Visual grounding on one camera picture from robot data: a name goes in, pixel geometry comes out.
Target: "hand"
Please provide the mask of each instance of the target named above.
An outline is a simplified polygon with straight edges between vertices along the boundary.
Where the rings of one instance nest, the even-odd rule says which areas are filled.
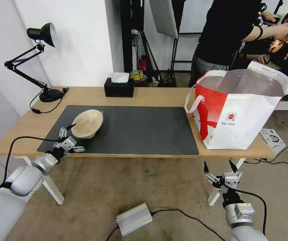
[[[280,25],[276,25],[276,26],[273,26],[273,28],[274,28],[274,32],[275,32],[273,37],[275,39],[281,39],[285,35],[288,34],[288,23],[283,23],[283,24],[280,24]]]
[[[263,11],[261,15],[264,18],[264,20],[268,21],[268,22],[275,22],[276,21],[275,18],[279,17],[278,15],[272,14],[272,13],[267,12],[267,11]]]
[[[267,64],[269,62],[269,56],[268,55],[256,55],[254,57],[254,60],[260,62],[261,64]]]

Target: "shopping bag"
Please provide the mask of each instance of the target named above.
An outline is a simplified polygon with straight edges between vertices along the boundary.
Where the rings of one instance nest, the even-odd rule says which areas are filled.
[[[194,89],[195,100],[188,109]],[[245,150],[287,94],[285,74],[251,62],[244,70],[205,73],[190,89],[184,108],[193,113],[207,149]]]

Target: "lamp shade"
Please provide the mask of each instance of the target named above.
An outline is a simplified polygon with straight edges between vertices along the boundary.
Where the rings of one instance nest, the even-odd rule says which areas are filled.
[[[56,30],[52,23],[46,23],[41,28],[27,29],[27,35],[33,40],[43,40],[46,44],[56,47]]]

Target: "tissue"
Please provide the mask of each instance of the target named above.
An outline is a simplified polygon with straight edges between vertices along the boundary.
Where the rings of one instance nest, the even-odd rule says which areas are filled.
[[[129,73],[111,73],[111,79],[113,83],[127,83],[129,77]]]

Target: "black t-shirt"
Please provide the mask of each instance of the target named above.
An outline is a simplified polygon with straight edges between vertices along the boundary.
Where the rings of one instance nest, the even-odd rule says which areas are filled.
[[[207,62],[229,65],[261,10],[261,0],[214,0],[195,53]]]

